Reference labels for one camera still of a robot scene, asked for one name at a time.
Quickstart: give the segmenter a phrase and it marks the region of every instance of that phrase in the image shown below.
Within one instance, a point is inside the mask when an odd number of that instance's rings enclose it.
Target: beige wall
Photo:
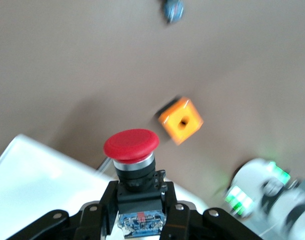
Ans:
[[[0,154],[26,134],[92,167],[112,134],[160,136],[157,167],[214,205],[270,158],[305,177],[305,1],[0,1]],[[176,146],[154,119],[176,95],[204,125]]]

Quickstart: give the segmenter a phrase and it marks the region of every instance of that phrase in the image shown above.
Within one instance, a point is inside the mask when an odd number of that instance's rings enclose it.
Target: orange block with hole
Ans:
[[[177,145],[197,132],[204,123],[192,101],[186,97],[163,111],[158,121]]]

